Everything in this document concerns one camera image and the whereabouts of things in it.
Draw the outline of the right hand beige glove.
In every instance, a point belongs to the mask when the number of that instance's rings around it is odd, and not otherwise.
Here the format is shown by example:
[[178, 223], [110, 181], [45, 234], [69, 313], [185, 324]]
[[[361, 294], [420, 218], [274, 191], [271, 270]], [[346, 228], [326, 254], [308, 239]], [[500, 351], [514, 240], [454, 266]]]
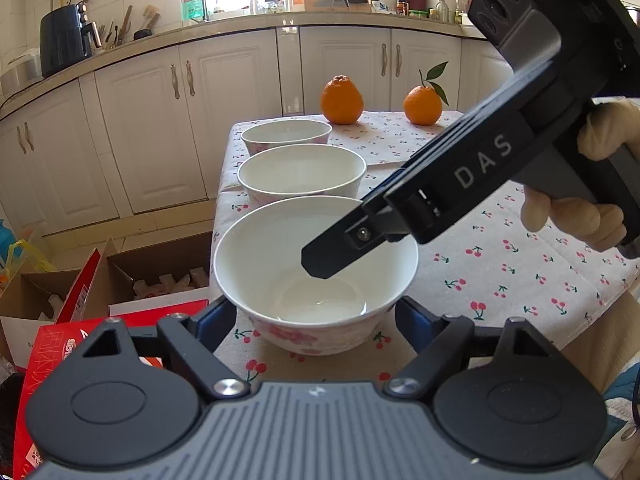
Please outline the right hand beige glove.
[[[598, 162], [623, 145], [639, 156], [639, 107], [628, 100], [598, 105], [578, 134], [578, 152]], [[529, 232], [538, 232], [552, 221], [597, 252], [617, 246], [627, 234], [629, 223], [615, 205], [592, 204], [578, 197], [552, 200], [528, 186], [524, 194], [521, 222]]]

